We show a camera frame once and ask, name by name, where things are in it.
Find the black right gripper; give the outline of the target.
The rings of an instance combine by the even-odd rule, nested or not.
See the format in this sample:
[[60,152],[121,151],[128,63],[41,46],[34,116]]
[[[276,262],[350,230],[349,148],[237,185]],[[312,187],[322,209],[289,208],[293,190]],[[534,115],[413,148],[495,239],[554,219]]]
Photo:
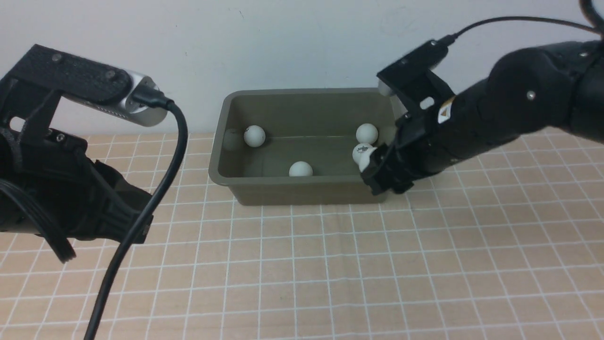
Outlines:
[[373,196],[404,194],[414,183],[501,144],[501,91],[489,79],[453,95],[447,86],[413,86],[398,95],[408,117],[389,147],[361,157],[361,179]]

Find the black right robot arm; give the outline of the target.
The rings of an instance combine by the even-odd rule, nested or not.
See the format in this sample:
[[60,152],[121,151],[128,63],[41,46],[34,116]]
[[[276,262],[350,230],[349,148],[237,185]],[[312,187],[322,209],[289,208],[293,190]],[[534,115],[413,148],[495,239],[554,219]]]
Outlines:
[[431,70],[449,44],[426,42],[377,74],[406,113],[397,119],[392,140],[360,162],[373,195],[402,194],[417,180],[546,127],[603,142],[601,42],[510,52],[459,94]]

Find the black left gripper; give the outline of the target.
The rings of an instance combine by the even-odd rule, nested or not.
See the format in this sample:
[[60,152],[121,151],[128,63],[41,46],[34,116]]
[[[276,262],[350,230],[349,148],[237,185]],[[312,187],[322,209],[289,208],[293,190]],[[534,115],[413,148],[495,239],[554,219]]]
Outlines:
[[78,173],[68,181],[17,173],[9,143],[17,133],[1,130],[1,178],[24,190],[67,238],[122,241],[151,194],[128,183],[114,168],[85,155],[86,142],[69,152]]

